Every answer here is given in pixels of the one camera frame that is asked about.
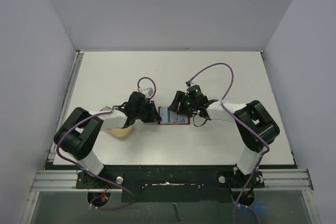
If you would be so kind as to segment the red leather card holder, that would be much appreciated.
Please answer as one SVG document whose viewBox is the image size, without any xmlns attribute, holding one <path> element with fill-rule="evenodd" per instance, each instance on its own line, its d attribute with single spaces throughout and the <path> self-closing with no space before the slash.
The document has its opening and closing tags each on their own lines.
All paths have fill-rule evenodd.
<svg viewBox="0 0 336 224">
<path fill-rule="evenodd" d="M 159 125 L 189 125 L 189 124 L 177 124 L 174 122 L 175 117 L 178 115 L 175 112 L 171 112 L 168 110 L 167 106 L 160 106 L 159 107 L 159 115 L 161 117 L 161 121 Z"/>
</svg>

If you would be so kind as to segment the silver VIP card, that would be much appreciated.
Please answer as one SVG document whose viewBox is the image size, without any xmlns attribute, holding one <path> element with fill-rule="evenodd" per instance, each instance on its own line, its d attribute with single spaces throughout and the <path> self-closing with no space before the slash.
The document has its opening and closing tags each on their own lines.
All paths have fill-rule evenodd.
<svg viewBox="0 0 336 224">
<path fill-rule="evenodd" d="M 190 120 L 189 117 L 186 115 L 177 115 L 174 119 L 174 122 L 177 124 L 189 124 Z"/>
</svg>

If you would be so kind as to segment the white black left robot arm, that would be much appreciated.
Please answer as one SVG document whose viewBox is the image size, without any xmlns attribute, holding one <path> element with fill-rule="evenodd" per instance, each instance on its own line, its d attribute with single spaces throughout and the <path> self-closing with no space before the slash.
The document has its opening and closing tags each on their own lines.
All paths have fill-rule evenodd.
<svg viewBox="0 0 336 224">
<path fill-rule="evenodd" d="M 161 121 L 154 101 L 142 92 L 132 92 L 127 102 L 110 110 L 92 113 L 82 107 L 75 108 L 54 137 L 56 153 L 87 172 L 88 182 L 96 188 L 105 185 L 107 175 L 104 164 L 93 151 L 101 131 L 126 129 L 137 120 L 143 123 Z"/>
</svg>

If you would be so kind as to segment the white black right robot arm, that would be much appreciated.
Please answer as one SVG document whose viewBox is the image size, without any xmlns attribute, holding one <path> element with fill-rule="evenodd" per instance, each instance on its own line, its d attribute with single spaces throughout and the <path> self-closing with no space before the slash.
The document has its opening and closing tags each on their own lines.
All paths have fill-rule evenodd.
<svg viewBox="0 0 336 224">
<path fill-rule="evenodd" d="M 280 134 L 278 124 L 260 101 L 232 104 L 208 99 L 198 85 L 189 87 L 186 92 L 177 91 L 168 110 L 189 117 L 199 115 L 206 121 L 220 120 L 236 124 L 245 144 L 236 164 L 238 170 L 234 173 L 234 182 L 241 187 L 251 183 L 252 172 Z"/>
</svg>

